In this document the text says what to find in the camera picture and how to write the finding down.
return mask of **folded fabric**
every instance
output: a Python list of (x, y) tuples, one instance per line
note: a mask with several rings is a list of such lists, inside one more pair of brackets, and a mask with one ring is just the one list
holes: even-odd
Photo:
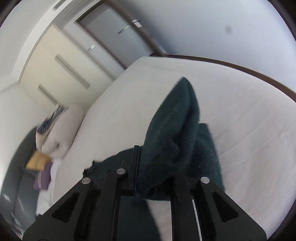
[[(167, 178), (184, 173), (207, 176), (224, 190), (214, 143), (206, 124), (199, 124), (199, 108), (194, 90), (181, 79), (154, 115), (141, 148), (135, 197), (121, 197), (118, 239), (160, 240), (159, 232), (143, 199), (156, 199), (154, 187)], [(128, 168), (125, 159), (133, 149), (125, 150), (103, 162), (93, 162), (84, 177), (100, 178), (117, 168)]]
[(34, 191), (40, 191), (40, 190), (47, 190), (48, 185), (51, 180), (50, 176), (50, 168), (52, 166), (52, 162), (47, 162), (44, 168), (44, 171), (41, 171), (36, 176), (34, 183), (33, 183), (33, 189)]
[(34, 171), (44, 171), (45, 165), (51, 158), (36, 150), (26, 165), (26, 169)]
[(42, 152), (51, 158), (63, 158), (69, 151), (84, 116), (82, 108), (75, 104), (70, 105), (55, 121), (42, 146)]
[(67, 108), (63, 105), (57, 104), (53, 113), (47, 117), (36, 130), (36, 148), (41, 151), (44, 142), (47, 139), (47, 136), (53, 127), (56, 120)]

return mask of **white comforter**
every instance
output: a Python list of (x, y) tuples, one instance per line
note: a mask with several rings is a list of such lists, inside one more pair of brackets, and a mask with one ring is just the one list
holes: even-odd
[[(142, 57), (87, 112), (56, 179), (56, 202), (93, 160), (142, 145), (174, 84), (186, 77), (217, 149), (226, 193), (269, 237), (296, 199), (296, 104), (273, 86), (207, 62)], [(171, 240), (167, 202), (149, 202), (163, 240)]]

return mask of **triangular cutout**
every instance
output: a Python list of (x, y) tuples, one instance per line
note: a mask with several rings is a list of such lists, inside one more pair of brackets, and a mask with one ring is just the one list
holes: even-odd
[(52, 214), (52, 217), (64, 223), (69, 222), (78, 198), (79, 193), (73, 193), (72, 196)]
[(238, 213), (217, 192), (212, 192), (212, 196), (222, 222), (238, 217)]

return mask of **gray door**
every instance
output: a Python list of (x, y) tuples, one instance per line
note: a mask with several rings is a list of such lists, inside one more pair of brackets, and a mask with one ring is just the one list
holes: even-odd
[(80, 24), (126, 68), (152, 53), (137, 32), (106, 4), (90, 12)]

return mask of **pillow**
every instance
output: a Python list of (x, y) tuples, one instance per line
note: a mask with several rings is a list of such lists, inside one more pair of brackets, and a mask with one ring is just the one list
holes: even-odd
[(45, 165), (51, 158), (39, 151), (35, 151), (26, 165), (26, 169), (44, 171)]
[(40, 190), (47, 190), (48, 185), (51, 180), (50, 176), (50, 168), (52, 166), (52, 162), (47, 162), (44, 168), (44, 171), (39, 172), (36, 176), (33, 184), (34, 191), (40, 191)]
[(82, 108), (75, 104), (70, 105), (56, 120), (42, 146), (42, 152), (51, 158), (63, 158), (72, 146), (84, 116)]
[(46, 141), (50, 130), (59, 116), (66, 110), (63, 105), (57, 104), (53, 113), (46, 117), (46, 119), (37, 127), (36, 130), (36, 148), (41, 151), (44, 142)]

